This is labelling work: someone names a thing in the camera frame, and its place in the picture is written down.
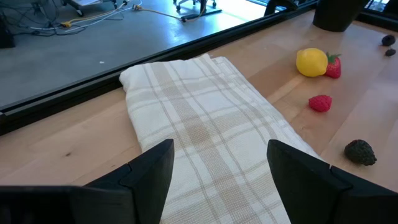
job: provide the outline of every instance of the plaid cloth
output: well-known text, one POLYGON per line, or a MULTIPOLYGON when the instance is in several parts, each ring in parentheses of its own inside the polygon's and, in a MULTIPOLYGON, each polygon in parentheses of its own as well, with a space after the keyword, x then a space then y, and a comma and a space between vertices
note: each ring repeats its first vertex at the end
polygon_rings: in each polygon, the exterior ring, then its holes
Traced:
POLYGON ((318 156, 226 58, 136 65, 120 81, 142 150, 174 139, 162 223, 290 223, 268 140, 318 156))

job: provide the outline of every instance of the wood grain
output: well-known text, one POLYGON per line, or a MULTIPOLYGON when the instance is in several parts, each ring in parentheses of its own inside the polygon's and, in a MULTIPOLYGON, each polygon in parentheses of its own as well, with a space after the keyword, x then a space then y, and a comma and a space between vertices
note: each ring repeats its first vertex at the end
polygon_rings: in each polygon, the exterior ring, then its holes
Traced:
MULTIPOLYGON (((398 58, 385 57, 380 46, 392 32, 354 22, 331 33, 314 27, 312 17, 308 12, 209 53, 227 57, 327 162, 398 192, 398 58), (342 54, 342 77, 300 75, 296 52, 308 47, 342 54), (321 94, 333 97, 327 113, 308 107, 321 94), (372 145, 375 165, 344 158, 354 139, 372 145)), ((83 185, 139 155, 124 97, 114 90, 1 136, 0 184, 83 185)))

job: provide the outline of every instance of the lemon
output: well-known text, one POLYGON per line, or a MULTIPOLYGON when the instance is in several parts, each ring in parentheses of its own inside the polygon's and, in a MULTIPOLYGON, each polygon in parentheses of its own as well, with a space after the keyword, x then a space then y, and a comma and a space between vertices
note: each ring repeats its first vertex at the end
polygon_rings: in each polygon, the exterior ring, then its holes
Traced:
POLYGON ((307 77, 317 77, 326 73, 328 57, 323 51, 316 48, 299 50, 296 66, 301 74, 307 77))

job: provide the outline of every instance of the strawberry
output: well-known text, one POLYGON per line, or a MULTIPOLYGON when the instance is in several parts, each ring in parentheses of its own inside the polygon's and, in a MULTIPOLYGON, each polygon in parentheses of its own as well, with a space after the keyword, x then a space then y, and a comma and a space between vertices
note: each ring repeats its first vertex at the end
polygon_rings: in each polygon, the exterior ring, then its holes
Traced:
POLYGON ((331 97, 327 95, 314 96, 308 100, 308 105, 317 112, 326 112, 331 106, 331 97))
POLYGON ((329 55, 326 53, 328 57, 328 67, 326 68, 325 75, 332 77, 332 78, 339 78, 341 75, 341 63, 340 63, 340 54, 338 55, 329 55))

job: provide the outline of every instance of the black pot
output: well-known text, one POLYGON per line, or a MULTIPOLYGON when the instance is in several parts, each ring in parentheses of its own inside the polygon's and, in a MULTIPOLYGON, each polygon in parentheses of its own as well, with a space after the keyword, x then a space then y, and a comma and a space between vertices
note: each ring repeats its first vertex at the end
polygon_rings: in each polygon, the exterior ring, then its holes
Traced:
POLYGON ((332 32, 344 32, 369 0, 319 0, 313 24, 332 32))

